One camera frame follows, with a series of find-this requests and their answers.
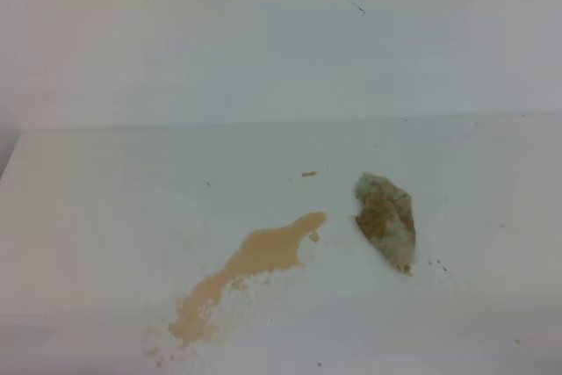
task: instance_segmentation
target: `brown residue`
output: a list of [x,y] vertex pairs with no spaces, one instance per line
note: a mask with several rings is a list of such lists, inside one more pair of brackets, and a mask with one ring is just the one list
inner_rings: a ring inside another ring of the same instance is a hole
[[154,357],[154,356],[158,356],[158,353],[160,353],[160,348],[159,347],[153,347],[152,349],[146,349],[144,350],[144,356],[146,357]]
[[301,266],[297,255],[300,242],[324,221],[326,214],[309,213],[289,226],[250,234],[221,270],[205,277],[189,296],[177,301],[177,320],[168,325],[168,331],[182,340],[183,348],[198,340],[210,341],[218,327],[208,322],[212,307],[222,299],[223,289],[239,279],[243,281],[266,271]]
[[312,232],[308,235],[308,239],[310,239],[314,243],[318,243],[318,241],[320,240],[320,235],[318,234],[318,232]]

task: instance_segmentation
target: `white surface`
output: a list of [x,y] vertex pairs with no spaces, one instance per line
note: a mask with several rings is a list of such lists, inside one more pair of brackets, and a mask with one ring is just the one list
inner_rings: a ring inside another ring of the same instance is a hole
[[562,110],[559,0],[0,0],[26,129]]
[[[0,181],[0,372],[560,374],[561,139],[530,115],[25,134]],[[412,278],[355,228],[366,170],[414,198]],[[304,270],[228,297],[185,368],[142,356],[248,233],[313,211]]]

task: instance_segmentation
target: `spill droplet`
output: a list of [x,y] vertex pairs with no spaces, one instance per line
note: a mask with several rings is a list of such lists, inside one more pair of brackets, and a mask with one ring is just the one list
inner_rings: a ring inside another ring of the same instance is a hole
[[310,239],[314,243],[318,243],[318,241],[320,240],[320,235],[318,234],[318,232],[312,232],[308,235],[308,239]]

